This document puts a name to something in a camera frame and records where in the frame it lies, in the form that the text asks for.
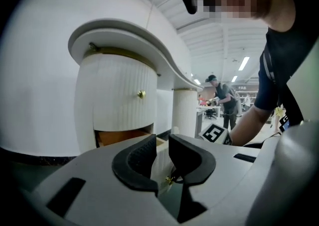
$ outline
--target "office floor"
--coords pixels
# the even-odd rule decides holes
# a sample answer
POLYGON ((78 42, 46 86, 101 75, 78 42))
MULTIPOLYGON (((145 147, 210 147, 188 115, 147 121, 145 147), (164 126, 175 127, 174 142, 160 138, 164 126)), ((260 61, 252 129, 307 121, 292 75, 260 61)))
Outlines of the office floor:
MULTIPOLYGON (((224 118, 218 117, 217 119, 205 119, 205 116, 204 116, 201 129, 204 130, 211 123, 215 123, 217 125, 223 126, 224 118)), ((252 141, 250 141, 250 143, 263 142, 266 138, 274 134, 274 131, 275 131, 274 125, 272 126, 272 128, 270 128, 272 124, 265 124, 263 128, 261 129, 261 131, 258 133, 258 135, 252 141)))

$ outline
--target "ceiling light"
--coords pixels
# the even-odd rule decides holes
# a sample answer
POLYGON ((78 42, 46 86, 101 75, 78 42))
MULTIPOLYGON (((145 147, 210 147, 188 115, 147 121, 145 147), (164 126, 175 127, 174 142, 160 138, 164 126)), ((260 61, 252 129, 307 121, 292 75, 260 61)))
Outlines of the ceiling light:
POLYGON ((236 79, 237 79, 237 76, 234 76, 234 78, 231 82, 235 82, 236 79))
POLYGON ((238 71, 242 71, 244 69, 244 67, 247 64, 248 60, 249 60, 249 57, 245 56, 243 62, 241 63, 241 65, 240 65, 240 67, 238 69, 238 71))

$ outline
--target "table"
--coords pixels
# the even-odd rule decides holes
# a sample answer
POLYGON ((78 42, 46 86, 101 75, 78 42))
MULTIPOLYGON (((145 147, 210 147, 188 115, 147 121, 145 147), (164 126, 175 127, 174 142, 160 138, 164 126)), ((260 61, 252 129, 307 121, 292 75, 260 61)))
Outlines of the table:
POLYGON ((221 106, 204 106, 204 105, 198 105, 197 108, 198 108, 199 110, 217 109, 217 117, 220 117, 220 108, 221 108, 221 106))

